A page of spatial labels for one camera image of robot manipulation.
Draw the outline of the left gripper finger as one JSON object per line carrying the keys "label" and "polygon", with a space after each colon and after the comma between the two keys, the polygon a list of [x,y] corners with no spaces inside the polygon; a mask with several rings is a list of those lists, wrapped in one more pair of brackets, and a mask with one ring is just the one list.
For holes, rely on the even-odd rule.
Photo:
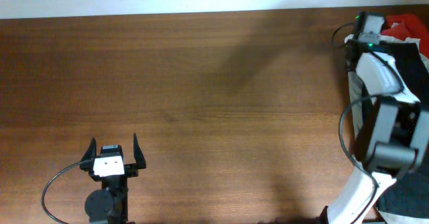
{"label": "left gripper finger", "polygon": [[136,133],[133,134],[133,156],[138,169],[146,169],[146,161],[139,146]]}
{"label": "left gripper finger", "polygon": [[97,156],[97,142],[96,139],[93,137],[90,141],[89,147],[87,148],[86,152],[84,153],[83,157],[81,158],[81,162],[83,164],[91,163]]}

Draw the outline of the black shorts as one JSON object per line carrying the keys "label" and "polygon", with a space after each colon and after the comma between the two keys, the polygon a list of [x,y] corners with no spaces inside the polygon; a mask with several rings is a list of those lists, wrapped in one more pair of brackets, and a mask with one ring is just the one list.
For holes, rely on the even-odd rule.
{"label": "black shorts", "polygon": [[[415,43],[388,43],[389,53],[411,92],[428,106],[428,69]],[[396,215],[428,217],[428,156],[415,173],[404,176],[383,193],[377,202],[380,211]]]}

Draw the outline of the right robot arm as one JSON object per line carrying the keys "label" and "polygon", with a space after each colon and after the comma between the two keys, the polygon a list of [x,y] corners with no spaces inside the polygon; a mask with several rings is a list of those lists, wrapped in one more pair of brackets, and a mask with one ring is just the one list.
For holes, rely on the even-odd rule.
{"label": "right robot arm", "polygon": [[373,107],[352,152],[339,133],[341,148],[354,169],[340,195],[323,209],[319,223],[362,223],[388,188],[421,166],[428,147],[428,108],[406,86],[387,45],[354,39],[345,45],[351,71],[368,94],[351,101],[339,125],[355,105],[369,101]]}

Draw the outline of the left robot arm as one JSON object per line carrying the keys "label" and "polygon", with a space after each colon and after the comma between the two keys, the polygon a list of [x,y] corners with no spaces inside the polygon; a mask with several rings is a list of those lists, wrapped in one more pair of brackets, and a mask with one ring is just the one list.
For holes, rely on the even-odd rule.
{"label": "left robot arm", "polygon": [[139,171],[147,168],[145,157],[133,136],[134,163],[123,161],[120,145],[103,146],[97,152],[96,139],[91,139],[87,151],[81,158],[79,167],[101,188],[93,191],[85,200],[84,210],[90,223],[128,224],[128,180],[139,176]]}

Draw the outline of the red cloth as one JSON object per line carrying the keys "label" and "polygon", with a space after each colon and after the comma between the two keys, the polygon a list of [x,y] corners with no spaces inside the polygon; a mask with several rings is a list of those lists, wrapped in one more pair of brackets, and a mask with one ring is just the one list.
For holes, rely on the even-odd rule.
{"label": "red cloth", "polygon": [[419,51],[428,57],[428,28],[414,14],[388,15],[387,28],[383,36],[391,36],[401,41],[419,39]]}

